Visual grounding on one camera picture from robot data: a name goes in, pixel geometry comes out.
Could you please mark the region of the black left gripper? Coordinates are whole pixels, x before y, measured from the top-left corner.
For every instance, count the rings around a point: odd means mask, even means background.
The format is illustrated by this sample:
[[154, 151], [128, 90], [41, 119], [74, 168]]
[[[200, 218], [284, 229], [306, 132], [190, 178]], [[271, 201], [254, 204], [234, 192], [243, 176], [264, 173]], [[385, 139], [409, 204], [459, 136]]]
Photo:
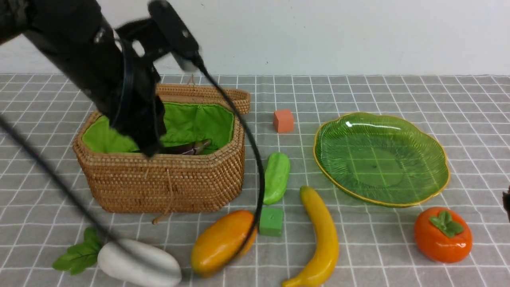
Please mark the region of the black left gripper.
[[163, 110], [155, 96], [155, 86], [160, 76], [153, 64], [138, 56], [132, 45], [116, 39], [122, 52], [122, 79], [120, 92], [113, 101], [115, 108], [110, 127], [123, 136], [129, 136], [139, 153], [147, 158], [163, 149], [160, 138], [166, 131], [162, 120]]

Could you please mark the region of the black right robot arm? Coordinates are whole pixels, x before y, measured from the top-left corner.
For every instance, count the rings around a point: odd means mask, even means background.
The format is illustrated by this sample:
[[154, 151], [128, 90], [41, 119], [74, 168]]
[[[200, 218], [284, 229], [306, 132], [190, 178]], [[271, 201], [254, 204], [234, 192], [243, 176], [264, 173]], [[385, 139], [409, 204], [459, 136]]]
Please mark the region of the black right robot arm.
[[510, 187], [508, 187], [507, 191], [502, 192], [502, 204], [507, 214], [508, 221], [510, 221]]

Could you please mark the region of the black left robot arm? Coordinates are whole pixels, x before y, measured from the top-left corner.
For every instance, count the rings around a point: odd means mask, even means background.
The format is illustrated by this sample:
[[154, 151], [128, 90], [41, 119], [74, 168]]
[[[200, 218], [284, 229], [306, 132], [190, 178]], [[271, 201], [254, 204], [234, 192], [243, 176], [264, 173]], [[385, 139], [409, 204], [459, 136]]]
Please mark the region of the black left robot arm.
[[160, 153], [164, 108], [158, 76], [116, 38], [95, 0], [2, 0], [1, 43], [24, 35], [148, 157]]

